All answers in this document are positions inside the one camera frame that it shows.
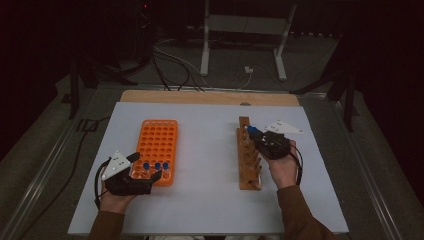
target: dark background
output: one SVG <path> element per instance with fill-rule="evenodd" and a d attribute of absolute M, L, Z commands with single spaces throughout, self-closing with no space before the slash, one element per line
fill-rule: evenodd
<path fill-rule="evenodd" d="M 203 1 L 143 3 L 149 4 L 150 11 L 145 13 L 151 14 L 152 24 L 181 40 L 187 39 L 187 25 L 203 24 Z M 0 159 L 56 96 L 54 84 L 69 73 L 73 47 L 80 47 L 99 62 L 117 63 L 117 52 L 125 50 L 114 43 L 125 31 L 118 33 L 114 24 L 116 19 L 122 21 L 117 26 L 131 23 L 133 4 L 113 0 L 2 1 Z M 284 5 L 271 0 L 216 1 L 211 12 L 231 14 L 236 9 L 242 15 L 279 14 L 278 8 L 274 8 L 275 12 L 261 11 L 261 4 Z M 400 166 L 424 203 L 424 190 L 420 189 L 424 167 L 418 154 L 424 133 L 419 84 L 424 80 L 422 9 L 420 1 L 412 0 L 309 1 L 299 4 L 291 30 L 295 36 L 312 33 L 341 39 L 325 74 L 354 63 L 356 89 L 364 94 Z"/>

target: white stand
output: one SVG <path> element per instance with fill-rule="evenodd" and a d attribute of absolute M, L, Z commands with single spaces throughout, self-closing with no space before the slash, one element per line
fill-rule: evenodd
<path fill-rule="evenodd" d="M 290 7 L 289 15 L 283 18 L 261 18 L 261 17 L 242 17 L 209 14 L 209 0 L 205 0 L 205 28 L 203 39 L 202 63 L 200 65 L 200 74 L 208 75 L 209 65 L 209 31 L 227 31 L 243 33 L 261 33 L 271 35 L 281 35 L 281 42 L 278 48 L 274 49 L 275 64 L 278 72 L 278 79 L 287 80 L 284 70 L 283 60 L 281 58 L 287 36 L 290 31 L 291 23 L 297 5 Z"/>

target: hand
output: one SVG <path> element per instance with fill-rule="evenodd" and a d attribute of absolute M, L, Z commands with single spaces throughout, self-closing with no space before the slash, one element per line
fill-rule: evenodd
<path fill-rule="evenodd" d="M 128 205 L 136 197 L 136 195 L 115 196 L 112 193 L 106 191 L 105 184 L 102 181 L 102 193 L 105 194 L 103 194 L 101 197 L 100 211 L 125 214 Z"/>
<path fill-rule="evenodd" d="M 291 153 L 297 156 L 296 142 L 290 140 L 290 144 L 292 145 Z M 297 164 L 296 160 L 290 154 L 277 160 L 269 160 L 264 156 L 263 158 L 268 162 L 272 180 L 274 180 L 278 189 L 296 185 Z"/>

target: gray floor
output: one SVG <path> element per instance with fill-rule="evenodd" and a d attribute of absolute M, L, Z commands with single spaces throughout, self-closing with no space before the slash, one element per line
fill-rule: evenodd
<path fill-rule="evenodd" d="M 166 41 L 157 48 L 200 67 L 202 43 Z M 290 37 L 283 53 L 288 80 L 279 82 L 271 49 L 275 39 L 261 44 L 241 47 L 221 47 L 212 44 L 209 75 L 203 80 L 192 70 L 197 83 L 208 91 L 272 91 L 282 92 L 304 86 L 319 78 L 337 41 L 321 37 Z M 164 75 L 182 83 L 185 70 L 177 64 L 159 60 Z M 249 74 L 244 66 L 252 66 Z M 126 87 L 103 78 L 98 89 L 83 91 L 82 108 L 74 121 L 68 120 L 70 106 L 60 103 L 69 92 L 69 79 L 58 82 L 58 97 L 46 108 L 40 118 L 9 152 L 0 166 L 0 226 L 9 226 L 16 232 L 46 207 L 71 173 L 78 146 L 84 133 L 76 132 L 79 119 L 101 119 L 110 116 L 114 104 L 125 89 L 163 89 L 151 66 L 130 77 L 137 87 Z M 386 140 L 368 111 L 360 93 L 355 95 L 357 115 L 353 117 L 354 133 L 348 133 L 341 124 L 342 110 L 337 102 L 328 102 L 323 96 L 331 84 L 317 88 L 313 93 L 299 96 L 314 131 L 325 165 L 350 229 L 352 239 L 424 239 L 424 210 L 401 172 Z M 82 188 L 96 156 L 107 121 L 100 123 L 96 132 L 86 135 L 79 155 L 75 175 L 64 192 L 46 213 L 26 233 L 23 239 L 85 239 L 67 235 L 67 229 L 79 200 Z M 46 176 L 45 187 L 34 193 L 31 206 L 20 206 L 28 187 L 46 161 L 57 163 L 51 175 Z M 16 220 L 22 213 L 21 221 Z M 122 239 L 139 239 L 123 236 Z M 350 239 L 346 234 L 340 239 Z"/>

